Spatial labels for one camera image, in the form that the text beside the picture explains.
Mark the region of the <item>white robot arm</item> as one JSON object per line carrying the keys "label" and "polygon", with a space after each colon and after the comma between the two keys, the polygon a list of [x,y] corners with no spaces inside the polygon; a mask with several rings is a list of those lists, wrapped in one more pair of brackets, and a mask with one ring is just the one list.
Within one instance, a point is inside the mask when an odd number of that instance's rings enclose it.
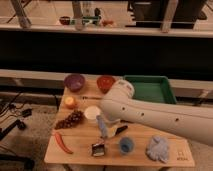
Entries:
{"label": "white robot arm", "polygon": [[133,99],[133,85],[116,81],[100,100],[105,118],[125,120],[213,146],[213,108],[146,102]]}

